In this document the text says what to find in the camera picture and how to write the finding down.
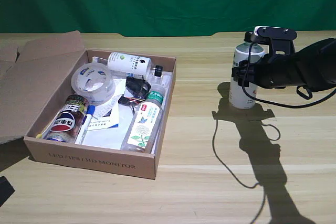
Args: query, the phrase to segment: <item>white spray can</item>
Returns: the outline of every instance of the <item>white spray can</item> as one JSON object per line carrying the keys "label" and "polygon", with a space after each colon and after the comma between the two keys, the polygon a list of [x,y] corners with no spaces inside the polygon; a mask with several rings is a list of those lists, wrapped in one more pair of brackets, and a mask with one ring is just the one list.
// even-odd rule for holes
{"label": "white spray can", "polygon": [[[245,41],[244,43],[238,45],[235,48],[233,67],[238,67],[239,63],[242,60],[248,60],[248,51],[250,45],[251,45],[250,42]],[[259,46],[258,44],[253,44],[251,49],[250,62],[251,63],[257,62],[264,54],[265,51],[261,46]],[[251,96],[256,97],[257,88],[258,88],[257,85],[250,82],[249,86],[245,87],[245,90]],[[255,105],[255,100],[245,95],[242,87],[238,85],[237,81],[233,80],[233,77],[231,77],[230,82],[229,102],[232,104],[232,106],[238,109],[250,109]]]}

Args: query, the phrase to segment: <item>robotic arm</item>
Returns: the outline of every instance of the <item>robotic arm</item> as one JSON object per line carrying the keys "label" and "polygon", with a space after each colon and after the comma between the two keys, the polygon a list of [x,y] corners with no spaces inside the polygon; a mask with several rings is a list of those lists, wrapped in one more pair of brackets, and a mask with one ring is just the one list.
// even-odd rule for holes
{"label": "robotic arm", "polygon": [[[245,33],[245,40],[268,45],[269,53],[256,63],[241,61],[232,68],[232,77],[245,87],[249,82],[266,89],[297,86],[297,93],[305,99],[312,98],[312,92],[336,87],[336,39],[321,40],[295,52],[296,37],[294,30],[268,26]],[[299,91],[300,87],[308,95]]]}

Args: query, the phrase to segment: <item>white cylinder bottle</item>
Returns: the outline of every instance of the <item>white cylinder bottle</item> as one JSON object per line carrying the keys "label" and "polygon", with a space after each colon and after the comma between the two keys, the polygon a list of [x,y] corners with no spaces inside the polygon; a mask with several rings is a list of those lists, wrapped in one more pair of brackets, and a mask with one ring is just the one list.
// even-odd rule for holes
{"label": "white cylinder bottle", "polygon": [[[248,60],[248,51],[251,43],[245,41],[244,43],[238,45],[235,48],[235,54],[233,59],[233,67],[238,67],[242,60]],[[253,44],[251,49],[251,59],[250,62],[257,62],[265,54],[264,49],[258,44]],[[248,94],[253,97],[257,96],[258,86],[249,82],[249,86],[245,87]],[[231,77],[230,81],[230,92],[229,92],[229,102],[232,106],[238,109],[250,109],[255,105],[255,100],[245,95],[241,86],[238,82]]]}
{"label": "white cylinder bottle", "polygon": [[136,55],[124,54],[121,52],[112,52],[109,56],[107,66],[113,71],[114,75],[132,77],[148,81],[149,77],[154,75],[156,68],[150,58]]}

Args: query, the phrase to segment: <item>wood grain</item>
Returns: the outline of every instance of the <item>wood grain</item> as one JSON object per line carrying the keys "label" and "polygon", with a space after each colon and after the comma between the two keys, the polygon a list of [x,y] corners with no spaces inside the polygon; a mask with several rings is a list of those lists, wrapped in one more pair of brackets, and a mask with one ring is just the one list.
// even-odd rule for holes
{"label": "wood grain", "polygon": [[[0,34],[0,46],[46,34]],[[21,143],[0,146],[3,171],[16,192],[0,223],[329,223],[336,220],[336,98],[301,110],[227,103],[233,51],[244,33],[209,37],[127,38],[83,34],[87,48],[177,57],[177,78],[156,180],[74,169],[30,160]],[[296,50],[336,31],[300,31]],[[318,99],[328,91],[314,95]],[[258,97],[306,103],[294,88]],[[246,185],[221,165],[218,155]],[[278,132],[280,140],[274,142]]]}

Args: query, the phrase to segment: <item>bottle cap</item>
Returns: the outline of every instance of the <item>bottle cap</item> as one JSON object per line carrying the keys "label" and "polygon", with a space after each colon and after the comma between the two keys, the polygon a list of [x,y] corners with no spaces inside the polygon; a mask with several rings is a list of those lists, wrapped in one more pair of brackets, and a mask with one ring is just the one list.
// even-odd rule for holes
{"label": "bottle cap", "polygon": [[157,76],[157,77],[161,77],[162,71],[163,71],[163,67],[160,66],[160,65],[156,65],[154,75]]}
{"label": "bottle cap", "polygon": [[251,35],[252,35],[253,33],[251,32],[251,31],[247,31],[246,33],[245,33],[245,35],[244,35],[244,41],[245,42],[252,42],[251,41]]}

